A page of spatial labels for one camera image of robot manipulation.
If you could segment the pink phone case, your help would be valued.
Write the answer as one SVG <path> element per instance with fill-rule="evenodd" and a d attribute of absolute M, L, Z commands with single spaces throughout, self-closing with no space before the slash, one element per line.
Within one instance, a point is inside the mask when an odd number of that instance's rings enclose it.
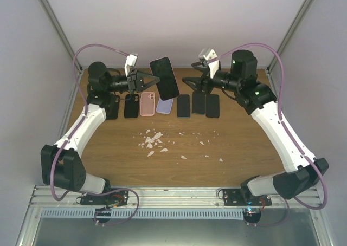
<path fill-rule="evenodd" d="M 143 92 L 140 96 L 140 115 L 154 116 L 155 114 L 155 93 Z"/>

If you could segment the black phone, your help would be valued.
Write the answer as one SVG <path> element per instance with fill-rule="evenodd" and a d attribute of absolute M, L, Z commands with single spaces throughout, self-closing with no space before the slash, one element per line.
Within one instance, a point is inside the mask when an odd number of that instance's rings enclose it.
<path fill-rule="evenodd" d="M 170 59 L 162 57 L 149 63 L 152 75 L 158 77 L 160 81 L 156 84 L 163 101 L 174 99 L 180 95 L 174 70 Z"/>
<path fill-rule="evenodd" d="M 220 98 L 217 94 L 209 94 L 206 96 L 205 115 L 207 118 L 220 117 Z"/>

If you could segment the black phone case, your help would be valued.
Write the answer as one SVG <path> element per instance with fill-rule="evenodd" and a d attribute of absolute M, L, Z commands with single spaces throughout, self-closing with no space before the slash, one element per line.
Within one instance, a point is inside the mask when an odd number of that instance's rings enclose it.
<path fill-rule="evenodd" d="M 124 118 L 134 119 L 139 115 L 139 95 L 127 94 L 125 96 Z"/>
<path fill-rule="evenodd" d="M 105 109 L 107 120 L 115 120 L 118 118 L 119 105 L 120 105 L 120 96 L 111 94 L 110 100 Z"/>

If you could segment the lavender phone case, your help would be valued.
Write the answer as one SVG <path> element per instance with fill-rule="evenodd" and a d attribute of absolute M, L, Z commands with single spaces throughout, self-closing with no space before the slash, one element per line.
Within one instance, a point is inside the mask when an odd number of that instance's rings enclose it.
<path fill-rule="evenodd" d="M 156 107 L 156 112 L 159 114 L 165 114 L 165 115 L 170 114 L 173 101 L 174 99 L 162 100 L 161 98 L 159 98 L 158 104 Z"/>

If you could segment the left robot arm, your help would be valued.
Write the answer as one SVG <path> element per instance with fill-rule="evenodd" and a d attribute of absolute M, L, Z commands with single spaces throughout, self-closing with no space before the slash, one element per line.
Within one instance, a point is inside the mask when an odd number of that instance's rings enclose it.
<path fill-rule="evenodd" d="M 110 202 L 112 192 L 106 179 L 88 174 L 81 157 L 90 138 L 107 119 L 116 119 L 119 109 L 117 93 L 128 92 L 127 102 L 135 102 L 140 92 L 159 82 L 159 77 L 130 69 L 126 75 L 112 75 L 102 62 L 88 69 L 87 99 L 76 122 L 54 145 L 41 150 L 42 179 L 52 189 L 92 193 L 100 205 Z"/>

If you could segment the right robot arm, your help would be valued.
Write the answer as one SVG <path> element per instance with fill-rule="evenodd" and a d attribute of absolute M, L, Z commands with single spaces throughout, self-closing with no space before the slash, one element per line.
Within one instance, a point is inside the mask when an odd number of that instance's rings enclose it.
<path fill-rule="evenodd" d="M 258 81 L 258 61 L 249 50 L 231 54 L 231 69 L 222 71 L 213 49 L 203 49 L 192 67 L 200 77 L 185 77 L 183 82 L 194 91 L 209 94 L 215 88 L 234 94 L 234 100 L 259 124 L 277 151 L 284 171 L 270 176 L 255 176 L 241 184 L 240 199 L 253 205 L 260 196 L 278 194 L 284 199 L 315 186 L 329 164 L 317 158 L 298 138 L 279 107 L 271 88 Z"/>

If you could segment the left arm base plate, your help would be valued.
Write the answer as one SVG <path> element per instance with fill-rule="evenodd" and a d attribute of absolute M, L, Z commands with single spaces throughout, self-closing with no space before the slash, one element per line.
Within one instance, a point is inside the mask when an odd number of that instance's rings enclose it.
<path fill-rule="evenodd" d="M 78 196 L 76 203 L 83 206 L 95 206 L 96 216 L 92 219 L 98 224 L 106 224 L 111 219 L 114 208 L 127 205 L 129 191 L 121 190 L 104 196 L 83 195 Z"/>

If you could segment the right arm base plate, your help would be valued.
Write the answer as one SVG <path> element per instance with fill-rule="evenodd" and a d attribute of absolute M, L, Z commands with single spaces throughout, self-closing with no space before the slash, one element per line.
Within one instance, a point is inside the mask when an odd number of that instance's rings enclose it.
<path fill-rule="evenodd" d="M 242 188 L 221 188 L 217 191 L 218 199 L 223 200 L 224 206 L 238 206 L 242 209 L 243 220 L 248 225 L 258 225 L 261 213 L 266 206 L 272 205 L 271 197 L 253 196 Z"/>

